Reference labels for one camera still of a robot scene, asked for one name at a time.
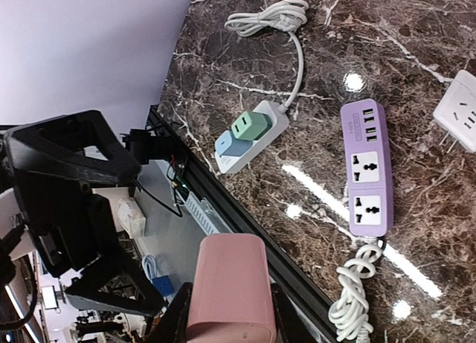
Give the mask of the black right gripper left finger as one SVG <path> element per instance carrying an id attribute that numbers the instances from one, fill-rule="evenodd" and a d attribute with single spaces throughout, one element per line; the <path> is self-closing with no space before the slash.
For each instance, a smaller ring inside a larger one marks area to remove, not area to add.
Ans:
<path id="1" fill-rule="evenodd" d="M 187 320 L 193 284 L 184 283 L 145 343 L 186 343 Z"/>

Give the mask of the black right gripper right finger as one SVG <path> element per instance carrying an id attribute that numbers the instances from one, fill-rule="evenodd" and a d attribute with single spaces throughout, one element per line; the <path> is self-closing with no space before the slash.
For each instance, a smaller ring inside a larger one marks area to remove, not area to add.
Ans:
<path id="1" fill-rule="evenodd" d="M 316 343 L 318 339 L 305 325 L 287 294 L 278 283 L 271 284 L 274 320 L 278 341 L 284 343 Z"/>

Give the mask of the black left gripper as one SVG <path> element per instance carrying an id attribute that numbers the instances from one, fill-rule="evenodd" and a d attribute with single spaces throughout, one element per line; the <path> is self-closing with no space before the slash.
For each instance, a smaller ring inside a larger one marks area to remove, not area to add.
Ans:
<path id="1" fill-rule="evenodd" d="M 127 252 L 119 251 L 109 200 L 92 184 L 133 179 L 140 164 L 97 110 L 63 115 L 4 134 L 13 189 L 48 272 L 73 269 L 65 290 L 79 310 L 153 317 L 166 302 Z"/>

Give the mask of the pink plug adapter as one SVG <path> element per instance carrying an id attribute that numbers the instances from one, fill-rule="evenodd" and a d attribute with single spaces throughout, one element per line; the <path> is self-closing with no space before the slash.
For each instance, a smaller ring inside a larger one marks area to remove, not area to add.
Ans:
<path id="1" fill-rule="evenodd" d="M 266 247 L 252 234 L 201 241 L 187 319 L 188 342 L 275 342 Z"/>

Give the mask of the blue plug adapter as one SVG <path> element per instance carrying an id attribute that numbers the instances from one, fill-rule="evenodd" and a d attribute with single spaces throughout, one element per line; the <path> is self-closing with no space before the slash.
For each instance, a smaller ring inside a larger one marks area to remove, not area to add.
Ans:
<path id="1" fill-rule="evenodd" d="M 255 141 L 240 139 L 227 129 L 215 141 L 216 162 L 220 167 L 244 167 L 251 157 L 248 154 Z"/>

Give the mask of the white power strip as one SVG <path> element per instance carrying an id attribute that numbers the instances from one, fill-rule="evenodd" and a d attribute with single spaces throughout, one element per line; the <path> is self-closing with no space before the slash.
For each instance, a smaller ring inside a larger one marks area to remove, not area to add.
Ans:
<path id="1" fill-rule="evenodd" d="M 214 156 L 222 174 L 235 174 L 289 127 L 282 104 L 261 101 L 243 112 L 216 140 Z"/>

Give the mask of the green plug adapter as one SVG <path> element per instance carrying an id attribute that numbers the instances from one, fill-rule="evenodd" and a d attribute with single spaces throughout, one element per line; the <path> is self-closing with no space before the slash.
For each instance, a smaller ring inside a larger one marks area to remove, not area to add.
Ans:
<path id="1" fill-rule="evenodd" d="M 231 125 L 235 138 L 257 141 L 271 128 L 272 122 L 267 114 L 261 112 L 243 112 Z"/>

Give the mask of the purple power strip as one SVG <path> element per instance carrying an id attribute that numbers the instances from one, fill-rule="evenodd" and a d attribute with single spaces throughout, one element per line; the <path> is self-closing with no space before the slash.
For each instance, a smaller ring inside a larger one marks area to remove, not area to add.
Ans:
<path id="1" fill-rule="evenodd" d="M 372 99 L 341 107 L 350 232 L 383 237 L 393 226 L 393 174 L 384 107 Z"/>

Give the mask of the white cube socket adapter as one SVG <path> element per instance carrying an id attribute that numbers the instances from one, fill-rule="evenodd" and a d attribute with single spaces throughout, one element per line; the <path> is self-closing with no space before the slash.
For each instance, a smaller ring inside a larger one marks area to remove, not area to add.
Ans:
<path id="1" fill-rule="evenodd" d="M 453 138 L 448 153 L 456 143 L 475 153 L 475 76 L 460 70 L 435 108 L 433 117 L 446 132 L 440 145 L 449 136 Z"/>

